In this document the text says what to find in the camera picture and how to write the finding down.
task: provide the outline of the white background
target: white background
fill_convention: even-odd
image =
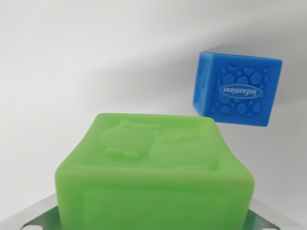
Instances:
[[[254,196],[307,226],[306,1],[0,1],[0,220],[55,192],[102,112],[197,115],[199,52],[283,60],[268,127],[218,124]]]

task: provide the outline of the green block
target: green block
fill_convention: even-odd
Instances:
[[[63,230],[241,230],[254,180],[211,118],[99,114],[56,187]]]

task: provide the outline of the infantino logo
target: infantino logo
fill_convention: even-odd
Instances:
[[[233,98],[248,99],[256,98],[262,94],[262,91],[254,86],[250,85],[225,85],[220,88],[220,93]]]

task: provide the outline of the embossed design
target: embossed design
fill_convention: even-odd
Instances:
[[[222,114],[230,113],[230,108],[227,105],[223,105],[222,108],[221,108],[221,113]]]
[[[261,103],[256,103],[254,106],[253,106],[253,112],[254,113],[259,113],[261,111]]]
[[[227,69],[229,71],[236,71],[238,69],[238,67],[237,66],[233,66],[233,65],[229,65],[229,66],[227,66]]]
[[[223,79],[223,85],[230,85],[235,82],[235,77],[231,74],[226,74]]]
[[[109,158],[137,160],[148,155],[159,135],[159,124],[140,124],[122,119],[117,126],[101,133],[100,143]]]
[[[258,85],[261,83],[261,75],[255,72],[253,75],[250,76],[250,82],[253,85]]]
[[[195,148],[203,141],[195,131],[162,134],[151,147],[149,158],[163,169],[207,171],[217,163],[218,155]]]
[[[236,110],[240,114],[245,114],[247,111],[247,106],[244,103],[240,103],[236,106]]]
[[[221,88],[230,85],[246,85],[256,88],[255,98],[232,98],[229,96],[218,94],[216,98],[217,102],[214,102],[214,106],[211,109],[212,113],[221,113],[224,115],[231,114],[235,110],[239,115],[254,116],[261,111],[261,100],[264,98],[266,83],[269,81],[267,75],[270,71],[269,68],[263,67],[260,69],[254,69],[250,67],[238,67],[235,65],[227,65],[223,69],[223,76],[220,75],[217,80],[217,91],[220,92]]]
[[[247,85],[248,84],[248,79],[247,77],[240,77],[236,80],[237,84],[243,84],[243,85]]]
[[[261,90],[257,87],[242,84],[225,85],[219,91],[227,97],[240,99],[251,99],[261,95]]]
[[[249,75],[251,75],[251,74],[254,72],[254,69],[252,69],[252,68],[243,68],[243,72],[244,72],[247,76],[249,76]]]

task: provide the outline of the embossed stone pattern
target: embossed stone pattern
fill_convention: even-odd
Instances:
[[[265,98],[265,86],[269,82],[270,69],[239,67],[228,65],[220,68],[219,79],[216,91],[218,97],[214,99],[211,108],[212,113],[231,114],[253,117],[261,112],[262,100]],[[261,95],[251,99],[231,98],[220,93],[220,88],[225,85],[243,84],[257,87],[261,90]]]

